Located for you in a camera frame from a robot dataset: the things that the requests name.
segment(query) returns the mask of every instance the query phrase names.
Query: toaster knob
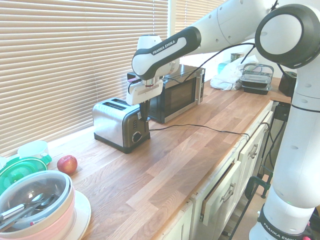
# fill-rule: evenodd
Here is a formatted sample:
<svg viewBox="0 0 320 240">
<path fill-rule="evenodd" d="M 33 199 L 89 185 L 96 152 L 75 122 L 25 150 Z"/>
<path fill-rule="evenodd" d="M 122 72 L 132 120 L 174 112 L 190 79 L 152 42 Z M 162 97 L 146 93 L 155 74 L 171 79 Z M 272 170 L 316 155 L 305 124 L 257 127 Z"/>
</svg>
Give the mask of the toaster knob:
<svg viewBox="0 0 320 240">
<path fill-rule="evenodd" d="M 139 131 L 136 131 L 132 136 L 132 142 L 137 143 L 141 138 L 141 133 Z"/>
</svg>

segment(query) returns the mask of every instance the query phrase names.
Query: microwave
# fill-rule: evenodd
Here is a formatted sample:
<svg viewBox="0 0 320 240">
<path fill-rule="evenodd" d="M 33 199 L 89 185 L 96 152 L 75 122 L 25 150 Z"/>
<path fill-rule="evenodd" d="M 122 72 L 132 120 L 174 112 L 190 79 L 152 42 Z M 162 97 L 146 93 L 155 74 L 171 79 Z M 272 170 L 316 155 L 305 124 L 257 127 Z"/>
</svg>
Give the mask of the microwave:
<svg viewBox="0 0 320 240">
<path fill-rule="evenodd" d="M 205 69 L 180 64 L 174 73 L 165 75 L 162 93 L 150 99 L 149 117 L 159 123 L 167 123 L 176 116 L 202 102 L 204 97 Z M 129 72 L 127 78 L 135 78 Z"/>
</svg>

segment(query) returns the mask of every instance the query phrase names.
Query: tongs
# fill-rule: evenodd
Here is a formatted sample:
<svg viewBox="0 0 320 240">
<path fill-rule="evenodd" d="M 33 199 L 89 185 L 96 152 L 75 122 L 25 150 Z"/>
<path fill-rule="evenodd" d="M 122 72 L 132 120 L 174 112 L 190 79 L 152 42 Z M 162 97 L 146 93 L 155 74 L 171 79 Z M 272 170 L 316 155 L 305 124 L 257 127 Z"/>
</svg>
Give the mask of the tongs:
<svg viewBox="0 0 320 240">
<path fill-rule="evenodd" d="M 2 221 L 1 225 L 0 225 L 0 233 L 4 232 L 8 228 L 12 227 L 21 218 L 23 218 L 25 215 L 33 212 L 37 207 L 42 205 L 44 202 L 48 202 L 48 204 L 50 204 L 56 198 L 55 196 L 56 196 L 55 194 L 52 194 L 50 197 L 43 199 L 43 200 L 40 200 L 37 203 L 35 203 L 33 206 L 27 207 L 22 212 Z"/>
</svg>

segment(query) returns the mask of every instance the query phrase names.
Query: franka emika robot arm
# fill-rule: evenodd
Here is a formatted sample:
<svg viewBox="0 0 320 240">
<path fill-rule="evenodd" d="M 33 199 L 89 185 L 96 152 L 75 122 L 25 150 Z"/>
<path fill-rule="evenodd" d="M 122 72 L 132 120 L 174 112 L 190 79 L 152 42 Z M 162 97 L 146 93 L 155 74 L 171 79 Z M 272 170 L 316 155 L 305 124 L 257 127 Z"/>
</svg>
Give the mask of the franka emika robot arm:
<svg viewBox="0 0 320 240">
<path fill-rule="evenodd" d="M 274 3 L 229 0 L 167 40 L 142 36 L 132 59 L 141 82 L 129 87 L 126 100 L 135 105 L 159 95 L 160 76 L 174 72 L 179 57 L 217 52 L 252 38 L 263 57 L 297 69 L 273 184 L 249 239 L 308 240 L 306 226 L 320 205 L 320 12 L 301 4 L 274 9 Z"/>
</svg>

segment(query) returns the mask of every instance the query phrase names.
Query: spoon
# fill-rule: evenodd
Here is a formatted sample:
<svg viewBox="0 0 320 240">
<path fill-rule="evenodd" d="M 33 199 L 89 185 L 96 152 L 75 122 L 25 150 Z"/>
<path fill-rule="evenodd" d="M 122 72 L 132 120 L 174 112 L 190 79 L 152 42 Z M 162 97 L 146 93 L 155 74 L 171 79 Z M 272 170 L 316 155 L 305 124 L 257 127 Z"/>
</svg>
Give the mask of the spoon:
<svg viewBox="0 0 320 240">
<path fill-rule="evenodd" d="M 3 212 L 2 214 L 0 214 L 0 222 L 13 216 L 13 215 L 16 215 L 17 213 L 20 213 L 23 209 L 38 203 L 39 201 L 41 201 L 43 199 L 43 196 L 44 196 L 44 194 L 41 193 L 41 194 L 35 196 L 31 200 L 31 202 L 19 204 L 18 206 L 15 206 L 15 207 Z"/>
<path fill-rule="evenodd" d="M 57 195 L 52 194 L 51 197 L 49 197 L 47 200 L 45 200 L 43 203 L 41 203 L 39 206 L 37 206 L 35 208 L 35 210 L 45 210 L 46 208 L 51 206 L 51 204 L 56 199 L 56 197 L 57 197 Z"/>
</svg>

